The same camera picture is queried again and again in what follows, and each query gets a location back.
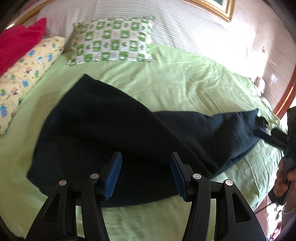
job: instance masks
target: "tiled wall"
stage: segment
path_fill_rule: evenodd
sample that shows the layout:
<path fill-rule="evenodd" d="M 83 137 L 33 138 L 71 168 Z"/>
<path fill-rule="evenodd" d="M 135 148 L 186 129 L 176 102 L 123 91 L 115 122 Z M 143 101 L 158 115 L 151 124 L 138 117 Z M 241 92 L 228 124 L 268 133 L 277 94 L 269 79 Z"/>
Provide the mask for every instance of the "tiled wall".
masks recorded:
<path fill-rule="evenodd" d="M 263 94 L 274 109 L 280 101 L 296 64 L 296 44 L 279 17 L 262 0 L 236 0 L 231 23 L 197 7 L 203 14 L 246 40 L 248 55 L 240 74 L 266 82 Z M 271 74 L 278 78 L 271 80 Z"/>

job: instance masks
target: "framed picture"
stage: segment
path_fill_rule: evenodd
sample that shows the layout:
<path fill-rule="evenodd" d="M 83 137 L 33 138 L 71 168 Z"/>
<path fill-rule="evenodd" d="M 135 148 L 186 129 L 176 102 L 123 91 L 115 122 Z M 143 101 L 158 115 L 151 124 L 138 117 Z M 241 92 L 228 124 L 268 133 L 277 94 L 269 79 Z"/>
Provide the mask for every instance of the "framed picture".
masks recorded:
<path fill-rule="evenodd" d="M 231 22 L 235 0 L 186 0 Z"/>

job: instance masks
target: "silver screw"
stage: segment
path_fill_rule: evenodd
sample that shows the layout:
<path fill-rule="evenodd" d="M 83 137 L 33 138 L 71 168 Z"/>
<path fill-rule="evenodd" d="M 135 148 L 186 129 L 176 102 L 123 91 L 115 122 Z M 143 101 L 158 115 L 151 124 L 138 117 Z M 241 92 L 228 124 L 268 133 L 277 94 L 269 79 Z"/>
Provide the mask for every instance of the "silver screw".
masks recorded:
<path fill-rule="evenodd" d="M 228 186 L 232 186 L 233 185 L 233 181 L 231 181 L 231 180 L 226 180 L 225 183 Z"/>
<path fill-rule="evenodd" d="M 202 176 L 200 174 L 198 174 L 198 173 L 195 173 L 195 174 L 193 174 L 193 178 L 194 179 L 201 179 Z"/>
<path fill-rule="evenodd" d="M 91 174 L 91 179 L 97 179 L 99 177 L 99 174 L 93 173 Z"/>
<path fill-rule="evenodd" d="M 59 185 L 60 186 L 65 186 L 66 184 L 67 184 L 67 181 L 66 180 L 59 181 Z"/>

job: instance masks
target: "green checkered pillow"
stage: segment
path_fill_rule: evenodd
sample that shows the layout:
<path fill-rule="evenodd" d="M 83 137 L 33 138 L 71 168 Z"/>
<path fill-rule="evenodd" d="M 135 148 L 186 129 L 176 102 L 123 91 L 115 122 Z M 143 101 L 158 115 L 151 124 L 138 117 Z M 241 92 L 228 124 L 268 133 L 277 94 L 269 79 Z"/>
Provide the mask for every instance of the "green checkered pillow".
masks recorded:
<path fill-rule="evenodd" d="M 153 60 L 150 32 L 153 19 L 101 18 L 74 24 L 68 65 L 101 60 Z"/>

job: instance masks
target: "gold trim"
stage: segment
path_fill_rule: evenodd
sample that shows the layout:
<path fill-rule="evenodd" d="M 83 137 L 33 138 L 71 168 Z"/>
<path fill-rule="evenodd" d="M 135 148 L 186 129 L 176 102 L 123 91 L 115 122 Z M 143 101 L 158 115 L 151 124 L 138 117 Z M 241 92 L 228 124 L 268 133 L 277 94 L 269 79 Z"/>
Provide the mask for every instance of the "gold trim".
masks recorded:
<path fill-rule="evenodd" d="M 217 8 L 216 6 L 212 5 L 206 0 L 185 0 L 185 1 L 198 5 L 212 12 L 213 14 L 216 14 L 217 16 L 224 19 L 225 21 L 231 22 L 233 11 L 234 11 L 235 0 L 229 0 L 226 12 L 222 11 L 221 9 Z"/>
<path fill-rule="evenodd" d="M 37 7 L 33 8 L 30 12 L 28 12 L 27 14 L 22 16 L 18 21 L 16 21 L 15 25 L 24 24 L 25 22 L 36 16 L 40 12 L 40 10 L 44 8 L 47 4 L 50 4 L 53 1 L 55 0 L 47 0 L 38 5 Z"/>

